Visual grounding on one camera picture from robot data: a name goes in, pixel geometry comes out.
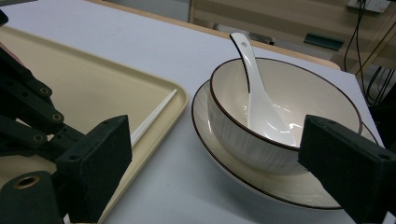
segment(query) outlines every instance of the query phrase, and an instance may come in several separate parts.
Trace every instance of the white ceramic spoon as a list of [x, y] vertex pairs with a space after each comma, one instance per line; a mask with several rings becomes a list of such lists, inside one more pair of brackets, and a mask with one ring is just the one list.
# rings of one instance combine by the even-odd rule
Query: white ceramic spoon
[[240, 33], [233, 33], [230, 38], [241, 55], [247, 73], [249, 85], [247, 126], [253, 132], [269, 139], [285, 145], [295, 146], [293, 135], [283, 119], [275, 111], [273, 103], [265, 91], [256, 57], [248, 38]]

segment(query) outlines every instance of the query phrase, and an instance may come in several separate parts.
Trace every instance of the table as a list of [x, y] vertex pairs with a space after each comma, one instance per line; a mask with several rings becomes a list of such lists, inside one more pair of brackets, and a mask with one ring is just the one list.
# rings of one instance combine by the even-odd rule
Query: table
[[[188, 91], [186, 111], [106, 223], [353, 223], [343, 210], [264, 199], [234, 182], [209, 158], [192, 126], [191, 100], [220, 63], [239, 57], [224, 34], [79, 0], [39, 0], [1, 9], [10, 27], [175, 81]], [[353, 75], [317, 64], [322, 60], [263, 48], [277, 52], [255, 48], [257, 56], [309, 67], [346, 91], [379, 138]]]

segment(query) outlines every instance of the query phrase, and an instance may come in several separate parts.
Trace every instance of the brown bowl rim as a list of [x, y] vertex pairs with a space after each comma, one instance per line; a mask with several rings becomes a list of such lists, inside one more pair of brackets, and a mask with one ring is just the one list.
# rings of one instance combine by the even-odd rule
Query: brown bowl rim
[[[329, 83], [330, 85], [332, 85], [333, 87], [335, 87], [337, 90], [339, 90], [339, 91], [348, 99], [348, 101], [349, 101], [349, 102], [352, 104], [352, 106], [355, 108], [355, 111], [356, 111], [357, 114], [358, 114], [359, 123], [360, 123], [358, 134], [361, 134], [361, 130], [362, 130], [362, 120], [361, 120], [361, 113], [359, 112], [359, 109], [355, 106], [355, 104], [352, 102], [352, 100], [351, 100], [341, 89], [339, 89], [337, 86], [335, 86], [335, 85], [334, 85], [333, 83], [331, 83], [329, 80], [327, 80], [327, 79], [324, 78], [324, 77], [321, 77], [320, 75], [318, 75], [318, 74], [316, 74], [316, 73], [314, 73], [314, 72], [312, 72], [312, 71], [310, 71], [310, 70], [308, 70], [308, 69], [306, 69], [306, 68], [303, 68], [303, 67], [301, 67], [301, 66], [299, 66], [299, 65], [296, 65], [296, 64], [293, 64], [293, 63], [287, 63], [287, 62], [283, 62], [283, 61], [280, 61], [280, 60], [277, 60], [277, 59], [269, 59], [269, 58], [262, 58], [262, 57], [256, 57], [256, 59], [274, 61], [274, 62], [279, 62], [279, 63], [286, 63], [286, 64], [288, 64], [288, 65], [291, 65], [291, 66], [294, 66], [294, 67], [303, 69], [303, 70], [305, 70], [306, 72], [311, 73], [312, 75], [317, 76], [317, 77], [323, 79], [324, 81], [326, 81], [327, 83]], [[218, 100], [218, 98], [216, 97], [216, 94], [215, 94], [215, 92], [214, 92], [214, 90], [213, 90], [212, 80], [213, 80], [213, 77], [214, 77], [214, 75], [216, 74], [216, 72], [217, 72], [224, 64], [226, 64], [226, 63], [231, 63], [231, 62], [233, 62], [233, 61], [242, 61], [242, 60], [241, 60], [240, 58], [236, 58], [236, 59], [231, 59], [231, 60], [229, 60], [229, 61], [227, 61], [227, 62], [221, 63], [219, 66], [217, 66], [217, 67], [215, 68], [215, 70], [212, 72], [212, 75], [210, 76], [210, 79], [209, 79], [209, 83], [210, 83], [210, 94], [211, 94], [211, 96], [213, 97], [213, 100], [215, 101], [216, 105], [217, 105], [217, 106], [219, 107], [219, 109], [221, 110], [221, 112], [223, 112], [223, 113], [225, 114], [225, 116], [227, 116], [227, 118], [229, 118], [229, 119], [230, 119], [234, 124], [236, 124], [238, 127], [242, 128], [245, 132], [247, 132], [247, 133], [249, 133], [249, 134], [252, 134], [253, 136], [255, 136], [255, 137], [261, 139], [262, 141], [267, 142], [267, 143], [270, 143], [270, 144], [275, 145], [275, 146], [278, 146], [278, 147], [282, 147], [282, 148], [287, 149], [287, 150], [299, 151], [299, 149], [300, 149], [299, 147], [293, 147], [293, 146], [285, 145], [285, 144], [282, 144], [282, 143], [279, 143], [279, 142], [277, 142], [277, 141], [271, 140], [271, 139], [266, 138], [266, 137], [264, 137], [264, 136], [262, 136], [262, 135], [260, 135], [260, 134], [258, 134], [258, 133], [255, 133], [255, 132], [251, 131], [248, 127], [246, 127], [245, 125], [243, 125], [242, 123], [240, 123], [237, 119], [233, 118], [233, 116], [231, 116], [231, 115], [225, 110], [225, 108], [221, 105], [221, 103], [219, 102], [219, 100]]]

